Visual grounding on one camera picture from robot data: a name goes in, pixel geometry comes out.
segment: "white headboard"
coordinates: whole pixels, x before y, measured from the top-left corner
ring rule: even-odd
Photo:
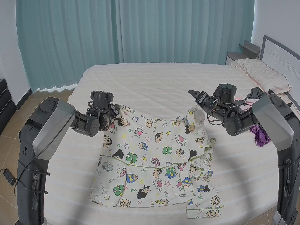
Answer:
[[[264,35],[260,60],[287,78],[292,89],[286,94],[300,109],[300,56]]]

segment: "curtain fold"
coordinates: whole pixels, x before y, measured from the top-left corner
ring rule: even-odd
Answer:
[[[79,82],[93,65],[225,64],[251,40],[254,0],[17,0],[32,90]]]

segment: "power adapter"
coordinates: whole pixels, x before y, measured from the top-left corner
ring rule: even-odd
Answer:
[[[7,168],[5,168],[3,175],[5,176],[6,180],[9,182],[10,185],[13,186],[16,183],[16,179]]]

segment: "bed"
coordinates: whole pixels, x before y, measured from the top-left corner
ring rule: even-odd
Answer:
[[[273,65],[277,64],[274,60],[277,61],[278,57],[293,56],[285,49],[287,54],[278,55],[278,44],[273,44],[274,41],[264,37],[260,57],[263,62]],[[84,73],[68,102],[83,113],[90,101],[90,93],[103,90],[113,93],[114,103],[125,104],[144,114],[171,118],[186,113],[195,105],[195,99],[188,93],[190,89],[212,94],[220,83],[234,84],[237,87],[236,97],[246,97],[252,87],[259,86],[240,69],[224,65],[97,65]],[[299,97],[292,94],[291,90],[289,95],[281,94],[281,97],[286,102],[292,98],[299,103]],[[298,112],[296,106],[293,105],[292,109]],[[274,207],[278,196],[275,146],[270,143],[257,147],[250,132],[231,137],[222,126],[212,126],[206,121],[205,127],[208,136],[216,138],[211,182],[225,201],[220,217],[187,219],[186,203],[163,209],[110,208],[92,203],[89,194],[103,134],[99,132],[90,138],[69,130],[49,162],[51,176],[47,178],[45,188],[49,194],[44,202],[44,216],[48,224],[243,224]]]

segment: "pillow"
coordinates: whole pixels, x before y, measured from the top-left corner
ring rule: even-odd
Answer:
[[[268,67],[259,59],[239,59],[231,62],[229,66],[242,69],[265,92],[271,89],[275,94],[279,94],[292,88],[284,75]]]

